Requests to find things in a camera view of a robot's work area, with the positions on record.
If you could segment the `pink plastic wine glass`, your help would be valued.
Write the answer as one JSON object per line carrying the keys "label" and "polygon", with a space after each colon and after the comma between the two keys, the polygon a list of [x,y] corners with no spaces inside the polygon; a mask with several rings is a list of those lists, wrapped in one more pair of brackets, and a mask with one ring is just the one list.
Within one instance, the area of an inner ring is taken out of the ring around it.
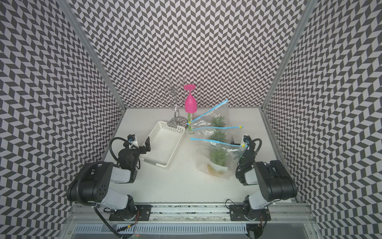
{"label": "pink plastic wine glass", "polygon": [[198,109],[196,99],[192,95],[192,92],[196,89],[196,86],[193,84],[187,84],[184,86],[184,89],[188,93],[188,96],[185,100],[185,111],[189,114],[193,114]]}

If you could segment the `green small boxes strip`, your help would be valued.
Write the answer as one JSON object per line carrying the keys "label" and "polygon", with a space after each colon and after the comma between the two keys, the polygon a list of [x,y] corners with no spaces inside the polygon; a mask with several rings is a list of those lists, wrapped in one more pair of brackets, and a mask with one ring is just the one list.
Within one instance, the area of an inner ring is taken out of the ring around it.
{"label": "green small boxes strip", "polygon": [[193,113],[188,113],[188,129],[189,129],[189,134],[194,134],[193,129],[192,129],[192,121],[194,118]]}

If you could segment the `white perforated plastic basket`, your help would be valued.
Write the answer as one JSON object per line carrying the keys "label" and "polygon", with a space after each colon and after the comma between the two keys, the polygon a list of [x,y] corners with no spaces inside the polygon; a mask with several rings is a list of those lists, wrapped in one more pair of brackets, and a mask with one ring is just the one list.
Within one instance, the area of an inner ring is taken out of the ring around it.
{"label": "white perforated plastic basket", "polygon": [[158,121],[149,134],[151,150],[140,155],[140,159],[154,166],[169,169],[185,137],[182,126],[170,127]]}

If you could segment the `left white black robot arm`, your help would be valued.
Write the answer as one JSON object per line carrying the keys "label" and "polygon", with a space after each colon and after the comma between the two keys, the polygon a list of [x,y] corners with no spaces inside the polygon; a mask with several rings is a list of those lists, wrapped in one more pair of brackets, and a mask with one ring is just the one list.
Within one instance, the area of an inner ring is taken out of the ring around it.
{"label": "left white black robot arm", "polygon": [[127,138],[115,137],[110,143],[118,140],[123,143],[123,149],[119,153],[114,153],[112,147],[109,147],[114,161],[86,163],[70,184],[67,199],[93,207],[95,210],[103,207],[109,214],[110,221],[148,221],[151,205],[135,205],[131,195],[113,190],[110,184],[135,182],[141,168],[140,156],[151,150],[150,138],[146,138],[143,146],[138,144],[134,134],[128,135]]}

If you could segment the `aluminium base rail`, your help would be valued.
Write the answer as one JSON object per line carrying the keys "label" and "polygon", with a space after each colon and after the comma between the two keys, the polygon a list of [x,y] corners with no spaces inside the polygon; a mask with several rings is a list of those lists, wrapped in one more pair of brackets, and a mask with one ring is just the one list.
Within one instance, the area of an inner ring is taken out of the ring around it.
{"label": "aluminium base rail", "polygon": [[[249,220],[239,203],[150,203],[140,212],[138,223],[254,223],[266,220],[257,215]],[[313,224],[316,222],[306,203],[276,202],[268,206],[267,223]]]}

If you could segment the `yellow toy pineapple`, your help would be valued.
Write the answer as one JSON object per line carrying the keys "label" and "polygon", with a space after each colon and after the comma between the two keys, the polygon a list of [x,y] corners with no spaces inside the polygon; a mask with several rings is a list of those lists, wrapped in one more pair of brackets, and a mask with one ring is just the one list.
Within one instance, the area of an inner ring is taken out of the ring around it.
{"label": "yellow toy pineapple", "polygon": [[208,171],[211,175],[225,178],[229,177],[227,159],[228,151],[224,148],[209,149]]}

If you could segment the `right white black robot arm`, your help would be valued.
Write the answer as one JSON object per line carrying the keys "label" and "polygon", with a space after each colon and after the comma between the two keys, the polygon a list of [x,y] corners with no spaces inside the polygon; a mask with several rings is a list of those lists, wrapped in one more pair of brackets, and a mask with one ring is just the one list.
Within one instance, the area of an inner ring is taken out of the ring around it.
{"label": "right white black robot arm", "polygon": [[249,221],[264,221],[269,219],[266,208],[273,202],[296,197],[297,186],[281,161],[256,161],[261,139],[244,135],[243,142],[245,150],[237,164],[235,177],[244,186],[259,186],[259,191],[245,197],[242,214]]}

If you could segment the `zip-top bag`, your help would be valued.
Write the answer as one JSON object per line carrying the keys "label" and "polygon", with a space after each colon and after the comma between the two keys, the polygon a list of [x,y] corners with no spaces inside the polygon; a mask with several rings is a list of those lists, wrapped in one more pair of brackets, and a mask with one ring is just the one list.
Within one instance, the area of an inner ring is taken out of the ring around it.
{"label": "zip-top bag", "polygon": [[192,129],[192,136],[200,139],[209,139],[223,143],[239,143],[243,126],[215,127],[207,126]]}
{"label": "zip-top bag", "polygon": [[230,126],[229,101],[225,100],[192,121],[192,128]]}
{"label": "zip-top bag", "polygon": [[228,144],[211,139],[191,138],[197,152],[197,170],[210,176],[230,179],[247,150],[245,143]]}

